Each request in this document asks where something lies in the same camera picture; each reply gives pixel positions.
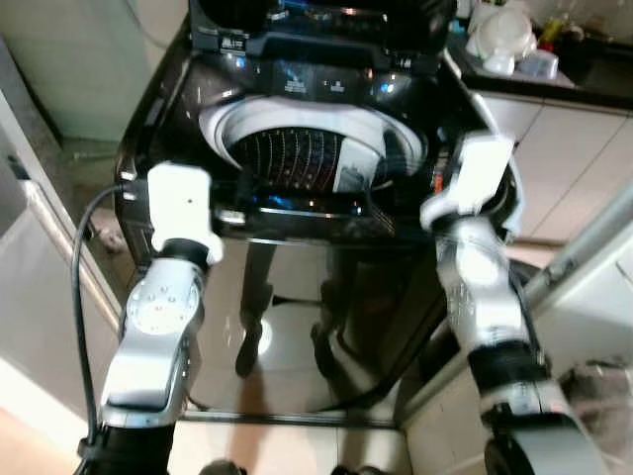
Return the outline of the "stack of white bowls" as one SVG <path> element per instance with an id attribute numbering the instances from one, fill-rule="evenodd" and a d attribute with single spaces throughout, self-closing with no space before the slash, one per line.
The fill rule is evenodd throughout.
<path id="1" fill-rule="evenodd" d="M 535 46 L 532 19 L 523 6 L 484 1 L 474 4 L 465 52 L 485 71 L 510 76 Z"/>

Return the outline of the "clear plastic container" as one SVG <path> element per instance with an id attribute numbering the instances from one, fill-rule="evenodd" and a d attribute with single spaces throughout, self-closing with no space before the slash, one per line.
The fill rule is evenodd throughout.
<path id="1" fill-rule="evenodd" d="M 558 77 L 558 67 L 560 59 L 552 51 L 533 49 L 518 60 L 515 73 L 533 80 L 555 81 Z"/>

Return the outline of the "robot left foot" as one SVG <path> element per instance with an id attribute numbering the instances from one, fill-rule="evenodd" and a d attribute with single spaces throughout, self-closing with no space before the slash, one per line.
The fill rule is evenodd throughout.
<path id="1" fill-rule="evenodd" d="M 198 475 L 248 475 L 248 471 L 226 458 L 218 458 L 207 463 Z"/>

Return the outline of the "black top-load washing machine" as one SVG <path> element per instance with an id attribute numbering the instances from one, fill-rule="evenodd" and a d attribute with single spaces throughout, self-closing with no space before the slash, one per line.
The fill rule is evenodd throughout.
<path id="1" fill-rule="evenodd" d="M 448 41 L 449 32 L 423 53 L 203 35 L 187 12 L 117 168 L 121 181 L 143 181 L 163 162 L 212 177 L 212 230 L 225 257 L 205 288 L 195 407 L 370 408 L 420 357 L 446 299 L 420 207 L 400 209 L 406 179 L 381 186 L 380 159 L 384 132 L 407 142 L 411 176 L 439 146 L 455 158 L 463 136 L 495 131 Z"/>

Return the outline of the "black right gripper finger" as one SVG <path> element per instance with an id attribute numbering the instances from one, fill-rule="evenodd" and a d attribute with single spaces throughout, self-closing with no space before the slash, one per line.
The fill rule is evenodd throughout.
<path id="1" fill-rule="evenodd" d="M 380 159 L 380 185 L 392 186 L 408 178 L 407 142 L 398 133 L 384 132 L 384 154 Z"/>

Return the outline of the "white kitchen cabinet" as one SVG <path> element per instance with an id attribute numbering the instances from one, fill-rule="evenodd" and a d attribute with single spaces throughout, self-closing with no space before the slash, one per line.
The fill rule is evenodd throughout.
<path id="1" fill-rule="evenodd" d="M 520 236 L 567 241 L 633 181 L 633 118 L 615 110 L 496 92 L 474 94 L 515 139 L 524 185 Z"/>

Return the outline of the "black washer lid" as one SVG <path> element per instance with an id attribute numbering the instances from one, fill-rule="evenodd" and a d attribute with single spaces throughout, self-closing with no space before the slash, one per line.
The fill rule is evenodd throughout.
<path id="1" fill-rule="evenodd" d="M 187 0 L 203 35 L 298 35 L 434 53 L 460 0 Z"/>

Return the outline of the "yellow bottle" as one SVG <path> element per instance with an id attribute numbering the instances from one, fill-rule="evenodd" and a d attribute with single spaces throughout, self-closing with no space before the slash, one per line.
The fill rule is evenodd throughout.
<path id="1" fill-rule="evenodd" d="M 553 17 L 548 19 L 542 28 L 541 37 L 538 38 L 538 48 L 552 50 L 558 37 L 562 35 L 562 32 L 567 28 L 569 20 L 569 13 L 553 15 Z"/>

